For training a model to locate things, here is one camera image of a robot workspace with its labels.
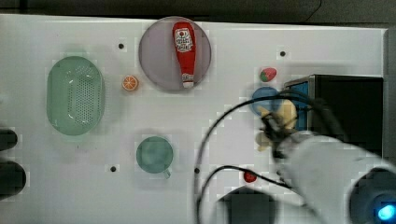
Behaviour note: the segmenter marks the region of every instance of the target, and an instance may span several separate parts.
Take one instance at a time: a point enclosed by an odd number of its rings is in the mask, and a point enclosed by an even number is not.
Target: red ketchup bottle
[[[184,88],[194,86],[195,34],[189,22],[180,21],[173,27],[175,51],[180,64]]]

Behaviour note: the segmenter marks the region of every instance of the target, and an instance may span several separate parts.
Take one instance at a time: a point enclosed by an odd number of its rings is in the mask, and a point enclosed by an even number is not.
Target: green plastic basket
[[[82,57],[67,57],[49,72],[47,116],[60,133],[80,135],[103,116],[105,84],[96,66]]]

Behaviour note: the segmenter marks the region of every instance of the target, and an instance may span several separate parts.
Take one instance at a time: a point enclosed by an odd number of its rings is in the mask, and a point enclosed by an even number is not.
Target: green mug
[[[172,146],[159,136],[146,138],[136,151],[136,160],[142,170],[151,174],[163,173],[166,179],[171,176],[168,168],[173,156]]]

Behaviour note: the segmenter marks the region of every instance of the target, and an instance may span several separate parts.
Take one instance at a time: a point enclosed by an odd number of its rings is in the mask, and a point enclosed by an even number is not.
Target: wire
[[[312,108],[305,108],[305,107],[298,107],[296,106],[297,111],[304,111],[304,112],[309,112],[312,110]]]
[[[288,96],[290,96],[291,94],[296,94],[296,95],[302,96],[302,97],[304,97],[304,99],[308,102],[308,103],[307,103],[308,105],[312,105],[312,106],[314,106],[315,108],[318,108],[318,104],[316,104],[314,101],[312,101],[312,100],[309,98],[308,95],[306,95],[306,94],[304,94],[304,93],[302,93],[302,92],[300,92],[300,91],[283,90],[283,91],[281,91],[278,95],[285,95],[285,94],[287,94]],[[275,101],[272,101],[272,102],[271,102],[271,108],[272,108],[273,110],[275,110]]]
[[[335,138],[347,142],[348,137],[344,129],[341,127],[339,120],[335,117],[333,112],[327,106],[326,101],[323,99],[316,99],[315,101],[311,100],[308,95],[294,90],[284,90],[279,93],[279,95],[283,94],[296,94],[303,96],[308,100],[309,105],[313,107],[317,115],[319,115],[321,122],[324,124],[328,134],[330,136],[334,136]]]
[[[219,123],[222,120],[225,119],[225,117],[227,117],[229,114],[233,113],[236,109],[238,109],[238,108],[240,108],[242,106],[251,105],[251,104],[259,102],[259,101],[268,101],[268,100],[276,100],[276,99],[287,99],[287,100],[291,100],[291,101],[298,101],[298,102],[302,102],[302,103],[306,103],[306,104],[312,104],[312,102],[310,100],[308,100],[308,99],[301,99],[301,98],[293,97],[293,96],[275,95],[275,96],[259,97],[259,98],[256,98],[256,99],[245,101],[244,103],[241,103],[239,105],[236,105],[236,106],[232,107],[231,109],[226,111],[220,118],[218,118],[215,121],[215,123],[213,123],[212,126],[207,131],[203,141],[201,142],[199,150],[198,150],[198,155],[197,155],[197,159],[196,159],[196,162],[195,162],[195,169],[197,169],[197,170],[200,169],[200,164],[202,162],[202,157],[203,157],[204,151],[205,151],[205,145],[206,145],[207,141],[209,140],[209,137],[212,134],[213,130],[219,125]],[[194,190],[194,194],[198,195],[197,199],[200,199],[202,197],[200,195],[203,195],[204,192],[198,190],[198,180],[199,180],[199,172],[194,174],[193,190]],[[196,210],[196,221],[197,221],[197,224],[201,224],[200,208],[198,206],[196,206],[195,210]]]
[[[291,190],[291,187],[288,186],[287,184],[285,184],[285,183],[280,183],[280,182],[276,182],[275,180],[272,180],[272,179],[270,179],[270,178],[267,178],[267,177],[265,177],[265,176],[263,176],[263,175],[259,175],[259,174],[257,174],[256,172],[251,171],[251,170],[249,170],[249,169],[242,168],[242,167],[238,167],[238,166],[232,166],[232,165],[224,165],[224,166],[220,166],[220,167],[217,168],[216,170],[212,171],[212,173],[210,173],[209,177],[206,179],[206,182],[204,183],[204,185],[203,185],[203,187],[202,187],[202,192],[205,192],[205,191],[206,191],[207,187],[209,186],[210,180],[212,180],[213,176],[214,176],[216,173],[218,173],[218,172],[220,172],[220,171],[222,171],[222,170],[226,170],[226,169],[237,170],[237,171],[241,171],[241,172],[245,172],[245,173],[251,173],[252,175],[255,175],[255,176],[257,176],[258,178],[263,179],[263,180],[265,180],[265,181],[267,181],[267,182],[270,182],[270,183],[275,184],[275,185],[277,185],[277,186],[280,186],[280,187],[282,187],[282,188],[290,189],[290,190]],[[198,199],[197,199],[197,201],[196,201],[196,208],[197,208],[197,214],[198,214],[198,215],[200,214],[201,203],[202,203],[202,200],[203,200],[204,196],[205,196],[205,195],[202,193],[202,194],[198,197]]]
[[[307,21],[309,21],[309,19],[311,19],[311,17],[315,14],[315,13],[317,13],[318,12],[318,10],[321,8],[321,5],[322,5],[322,0],[320,0],[320,3],[319,3],[319,6],[318,6],[318,8],[308,17],[308,19],[306,19],[305,21],[303,21],[303,22],[307,22]]]

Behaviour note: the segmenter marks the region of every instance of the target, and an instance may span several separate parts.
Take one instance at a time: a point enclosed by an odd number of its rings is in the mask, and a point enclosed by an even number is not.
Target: white table surface
[[[0,126],[21,141],[0,152],[28,174],[22,194],[0,202],[3,223],[192,223],[194,155],[208,126],[260,87],[261,67],[278,75],[268,85],[312,74],[382,77],[383,29],[198,22],[212,44],[212,64],[193,91],[158,91],[140,68],[140,37],[154,21],[0,15]],[[125,49],[118,49],[118,44]],[[286,57],[279,52],[285,50]],[[106,109],[99,125],[67,137],[50,125],[47,76],[68,55],[95,63],[106,82]],[[127,75],[141,81],[133,93],[121,88]],[[202,176],[221,164],[248,166],[264,175],[274,165],[256,150],[260,121],[248,107],[233,113],[212,136]],[[172,140],[176,157],[168,180],[137,165],[137,145],[151,134]],[[109,168],[118,167],[116,173]],[[241,175],[218,175],[205,210],[243,186]],[[257,181],[256,188],[299,202],[285,190]]]

